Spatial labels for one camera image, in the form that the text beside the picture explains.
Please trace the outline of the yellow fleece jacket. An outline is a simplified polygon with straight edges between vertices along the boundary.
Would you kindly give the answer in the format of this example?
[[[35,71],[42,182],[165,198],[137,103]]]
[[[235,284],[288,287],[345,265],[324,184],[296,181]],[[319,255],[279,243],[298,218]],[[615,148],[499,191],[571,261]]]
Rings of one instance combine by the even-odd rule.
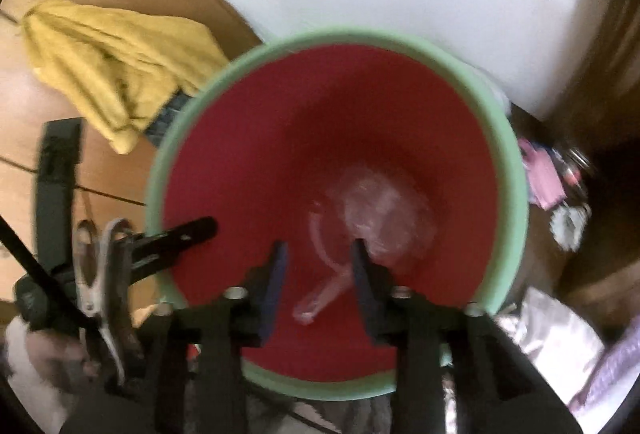
[[[119,155],[179,91],[190,98],[229,64],[210,30],[178,16],[40,0],[21,19],[30,66]]]

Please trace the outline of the white feather shuttlecock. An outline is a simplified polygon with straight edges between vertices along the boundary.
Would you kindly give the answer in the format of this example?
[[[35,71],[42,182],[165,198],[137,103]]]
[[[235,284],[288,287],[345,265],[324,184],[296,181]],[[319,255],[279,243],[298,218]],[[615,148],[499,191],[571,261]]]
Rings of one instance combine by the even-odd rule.
[[[561,205],[552,212],[550,231],[562,251],[576,252],[579,249],[590,217],[591,208],[588,203],[578,206]]]

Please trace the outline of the black quilted handbag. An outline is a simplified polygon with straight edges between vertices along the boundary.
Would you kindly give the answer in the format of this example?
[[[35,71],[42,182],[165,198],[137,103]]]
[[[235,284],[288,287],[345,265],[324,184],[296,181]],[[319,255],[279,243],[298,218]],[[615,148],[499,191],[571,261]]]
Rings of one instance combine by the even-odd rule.
[[[160,147],[172,123],[190,101],[189,95],[179,91],[160,109],[154,120],[144,130],[144,136],[154,147]]]

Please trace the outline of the clear plastic bag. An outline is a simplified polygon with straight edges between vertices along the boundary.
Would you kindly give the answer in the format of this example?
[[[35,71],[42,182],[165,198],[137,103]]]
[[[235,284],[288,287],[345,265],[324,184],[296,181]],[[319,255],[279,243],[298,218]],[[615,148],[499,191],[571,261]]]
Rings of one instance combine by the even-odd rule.
[[[331,271],[293,307],[297,324],[311,325],[352,289],[349,249],[358,239],[372,261],[405,273],[431,249],[436,223],[430,203],[405,173],[355,165],[326,185],[308,213],[310,244]]]

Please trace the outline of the small clear plastic bottle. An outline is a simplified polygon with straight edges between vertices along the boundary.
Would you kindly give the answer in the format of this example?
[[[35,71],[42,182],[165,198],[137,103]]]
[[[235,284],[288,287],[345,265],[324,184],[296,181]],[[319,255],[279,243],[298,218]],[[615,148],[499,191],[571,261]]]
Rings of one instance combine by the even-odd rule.
[[[553,147],[551,157],[561,180],[569,187],[582,185],[596,172],[590,159],[575,147]]]

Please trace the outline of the red bin with green rim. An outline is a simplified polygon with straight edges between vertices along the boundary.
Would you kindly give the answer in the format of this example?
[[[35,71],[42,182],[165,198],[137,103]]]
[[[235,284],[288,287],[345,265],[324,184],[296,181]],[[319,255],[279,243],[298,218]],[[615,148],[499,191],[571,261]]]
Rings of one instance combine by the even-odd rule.
[[[355,165],[400,171],[434,213],[431,249],[397,280],[431,302],[496,313],[523,255],[528,188],[518,139],[474,70],[434,44],[323,30],[239,57],[186,104],[146,187],[150,234],[209,215],[217,236],[160,280],[178,305],[239,284],[273,243],[288,269],[272,337],[244,350],[245,378],[286,396],[353,400],[395,386],[395,357],[364,332],[348,290],[309,326],[294,305],[331,271],[317,261],[311,206]]]

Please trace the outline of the pink checked bedsheet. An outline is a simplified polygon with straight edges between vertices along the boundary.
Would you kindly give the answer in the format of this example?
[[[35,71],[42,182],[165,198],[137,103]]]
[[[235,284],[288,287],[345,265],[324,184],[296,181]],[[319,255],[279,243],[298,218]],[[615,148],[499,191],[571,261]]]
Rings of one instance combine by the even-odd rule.
[[[582,391],[604,351],[585,319],[534,287],[520,303],[499,312],[495,322],[565,404]]]

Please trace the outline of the pink paper receipts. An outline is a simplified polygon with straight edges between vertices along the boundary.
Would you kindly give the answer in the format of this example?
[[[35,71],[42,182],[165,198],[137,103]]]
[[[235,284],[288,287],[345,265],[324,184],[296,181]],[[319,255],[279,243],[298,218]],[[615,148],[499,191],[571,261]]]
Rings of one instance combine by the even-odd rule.
[[[561,179],[548,150],[528,139],[518,139],[526,172],[529,201],[547,211],[566,198]]]

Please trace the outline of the metal spring clamp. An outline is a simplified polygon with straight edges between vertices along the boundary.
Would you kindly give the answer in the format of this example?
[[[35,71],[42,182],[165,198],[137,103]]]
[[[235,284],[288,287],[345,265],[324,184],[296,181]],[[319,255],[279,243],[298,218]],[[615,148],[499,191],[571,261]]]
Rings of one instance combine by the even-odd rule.
[[[111,366],[115,384],[127,385],[143,365],[143,352],[129,313],[134,229],[130,220],[111,220],[103,231],[82,220],[73,231],[77,307],[87,322],[79,339],[94,368]]]

